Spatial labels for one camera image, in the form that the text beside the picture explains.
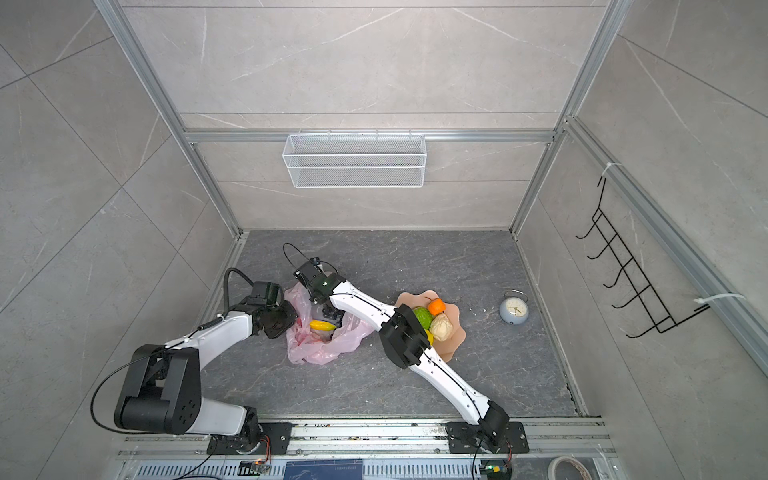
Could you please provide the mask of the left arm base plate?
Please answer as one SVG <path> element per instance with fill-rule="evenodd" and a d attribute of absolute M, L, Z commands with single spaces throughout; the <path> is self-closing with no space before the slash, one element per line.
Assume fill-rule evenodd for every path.
<path fill-rule="evenodd" d="M 261 423 L 256 437 L 212 435 L 206 448 L 207 455 L 285 455 L 293 424 L 289 422 Z"/>

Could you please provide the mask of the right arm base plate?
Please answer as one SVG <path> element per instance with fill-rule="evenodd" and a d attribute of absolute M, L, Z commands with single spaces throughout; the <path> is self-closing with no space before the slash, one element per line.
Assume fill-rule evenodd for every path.
<path fill-rule="evenodd" d="M 480 426 L 465 422 L 444 424 L 451 454 L 482 451 L 492 454 L 525 454 L 530 452 L 528 438 L 521 422 L 508 422 L 502 432 L 489 433 Z"/>

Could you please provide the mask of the green fake fruit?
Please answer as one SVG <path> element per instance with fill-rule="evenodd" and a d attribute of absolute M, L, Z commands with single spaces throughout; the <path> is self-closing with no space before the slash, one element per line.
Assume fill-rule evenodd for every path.
<path fill-rule="evenodd" d="M 434 320 L 434 316 L 426 307 L 415 307 L 412 309 L 415 317 L 423 329 L 429 330 Z"/>

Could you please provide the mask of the beige fake fruit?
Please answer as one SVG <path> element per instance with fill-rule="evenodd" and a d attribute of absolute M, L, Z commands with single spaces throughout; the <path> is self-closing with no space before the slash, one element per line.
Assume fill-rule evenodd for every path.
<path fill-rule="evenodd" d="M 433 318 L 429 331 L 435 341 L 444 342 L 453 336 L 454 325 L 446 313 L 440 313 Z"/>

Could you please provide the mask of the pink plastic bag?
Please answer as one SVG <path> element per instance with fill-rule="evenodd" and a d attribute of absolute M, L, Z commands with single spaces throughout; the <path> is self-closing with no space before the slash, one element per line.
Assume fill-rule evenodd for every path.
<path fill-rule="evenodd" d="M 285 299 L 295 308 L 298 318 L 286 332 L 287 355 L 296 365 L 325 365 L 340 355 L 356 350 L 375 329 L 363 320 L 345 313 L 340 328 L 333 332 L 319 332 L 310 328 L 311 307 L 309 294 L 299 283 L 285 292 Z"/>

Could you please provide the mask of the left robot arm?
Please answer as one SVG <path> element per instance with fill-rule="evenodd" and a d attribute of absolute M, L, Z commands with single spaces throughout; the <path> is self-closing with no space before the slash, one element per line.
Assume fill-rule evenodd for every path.
<path fill-rule="evenodd" d="M 205 398 L 201 371 L 251 336 L 279 337 L 296 319 L 280 285 L 257 281 L 248 296 L 194 332 L 138 348 L 118 396 L 115 425 L 140 433 L 209 435 L 218 448 L 241 454 L 260 448 L 266 434 L 256 409 Z"/>

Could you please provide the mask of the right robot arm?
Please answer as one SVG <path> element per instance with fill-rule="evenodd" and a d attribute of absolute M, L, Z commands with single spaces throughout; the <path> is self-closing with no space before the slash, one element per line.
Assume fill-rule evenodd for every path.
<path fill-rule="evenodd" d="M 325 272 L 317 258 L 305 261 L 293 275 L 313 302 L 330 304 L 373 327 L 387 358 L 401 369 L 414 371 L 438 390 L 472 429 L 477 446 L 497 453 L 507 445 L 509 415 L 439 356 L 410 307 L 376 300 L 340 274 Z"/>

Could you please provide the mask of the orange fake fruit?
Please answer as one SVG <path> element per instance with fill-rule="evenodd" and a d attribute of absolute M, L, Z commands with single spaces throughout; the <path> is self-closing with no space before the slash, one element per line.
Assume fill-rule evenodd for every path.
<path fill-rule="evenodd" d="M 446 304 L 442 299 L 435 298 L 428 303 L 427 310 L 433 317 L 437 317 L 446 311 Z"/>

